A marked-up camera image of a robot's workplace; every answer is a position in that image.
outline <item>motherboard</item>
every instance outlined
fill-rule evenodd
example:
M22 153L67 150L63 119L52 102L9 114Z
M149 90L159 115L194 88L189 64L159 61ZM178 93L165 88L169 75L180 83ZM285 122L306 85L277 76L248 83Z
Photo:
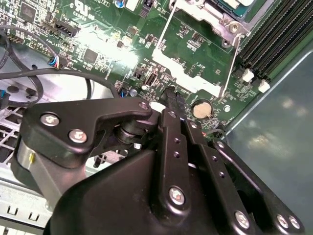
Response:
M225 127L313 38L312 0L0 0L1 24L60 65L158 102L173 87L203 135ZM36 39L13 43L50 58Z

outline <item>ram slot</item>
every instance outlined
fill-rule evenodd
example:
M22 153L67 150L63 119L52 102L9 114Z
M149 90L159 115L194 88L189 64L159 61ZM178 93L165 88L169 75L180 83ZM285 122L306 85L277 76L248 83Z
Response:
M265 74L270 74L273 72L276 67L283 62L283 60L288 56L297 46L298 44L306 37L309 35L309 33L312 32L313 30L313 17L310 18L310 21L307 24L307 27L301 28L299 31L299 35L295 40L290 42L288 47L286 47L284 50L281 50L277 55L276 59L272 61L271 64L268 64L268 68L265 68L264 73Z
M272 49L275 49L275 43L278 42L278 47L281 46L281 37L285 34L289 34L290 26L292 23L296 22L299 24L298 18L302 16L303 11L308 8L310 3L313 0L302 0L295 4L291 11L284 16L284 18L280 21L279 25L276 29L272 31L272 33L263 41L261 47L259 47L256 51L254 51L253 55L249 58L249 64L253 67L257 68L257 63L259 61L266 61L264 57L267 58L273 55L271 53Z
M262 41L274 30L275 26L279 24L283 16L291 9L297 0L281 0L274 11L268 16L267 20L254 33L249 42L244 46L240 53L240 57L245 61L254 52Z
M268 51L266 56L262 59L262 62L256 64L256 68L260 71L263 71L265 67L268 66L277 56L277 54L284 50L290 42L296 39L298 32L302 28L306 28L306 25L309 23L310 19L313 16L313 3L309 8L302 12L301 17L294 21L292 26L288 27L288 30L282 35L281 40L277 41L272 50Z

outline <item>black mechanical arm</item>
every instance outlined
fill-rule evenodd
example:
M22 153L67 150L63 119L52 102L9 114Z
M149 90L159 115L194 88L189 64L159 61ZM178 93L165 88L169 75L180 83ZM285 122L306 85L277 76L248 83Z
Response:
M207 142L166 90L26 110L11 167L54 208L46 235L303 234L299 218L222 140ZM142 145L142 150L134 148ZM90 156L129 155L86 177Z

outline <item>screw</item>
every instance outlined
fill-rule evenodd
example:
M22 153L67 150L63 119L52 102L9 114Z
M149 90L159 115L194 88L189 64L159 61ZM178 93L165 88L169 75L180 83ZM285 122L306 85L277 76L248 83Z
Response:
M144 102L140 102L140 103L139 103L139 106L140 106L142 109L144 109L144 110L147 110L147 109L148 109L147 104L144 103Z
M287 229L289 227L285 218L283 216L281 216L280 214L277 215L277 219L278 219L278 222L280 223L280 225L283 226L285 229Z
M172 187L170 188L170 198L176 205L182 205L185 202L185 196L182 191L178 188Z
M176 114L173 111L169 111L168 114L171 115L173 118L176 118Z
M197 125L193 121L190 123L190 125L192 126L192 128L197 128Z
M218 144L218 146L219 146L220 148L224 148L224 144L223 144L222 142L217 141L217 144Z
M300 224L298 223L298 221L292 217L292 216L289 216L289 220L291 222L291 224L296 228L296 229L300 229Z
M229 105L225 105L225 106L224 106L224 111L225 111L226 113L228 113L228 112L230 111L230 106L229 106Z
M236 211L235 217L241 227L244 229L248 229L250 227L249 220L241 211Z
M141 144L139 144L139 143L134 143L134 149L140 150L140 149L141 149Z
M132 89L132 90L129 91L129 95L130 95L131 97L135 97L135 96L138 95L138 92L137 92L135 89Z
M229 31L230 31L231 33L236 33L236 32L238 31L238 29L239 29L238 23L233 23L233 24L231 24L231 25L229 26Z
M85 143L87 141L87 135L85 132L79 129L72 130L69 135L69 139L75 143Z
M40 121L46 126L56 126L60 123L58 117L53 114L42 115Z

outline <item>gray metal panel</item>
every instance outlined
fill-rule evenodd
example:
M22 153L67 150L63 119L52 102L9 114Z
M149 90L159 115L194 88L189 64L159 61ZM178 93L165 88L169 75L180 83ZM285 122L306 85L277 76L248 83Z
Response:
M313 234L313 42L229 133L231 147Z

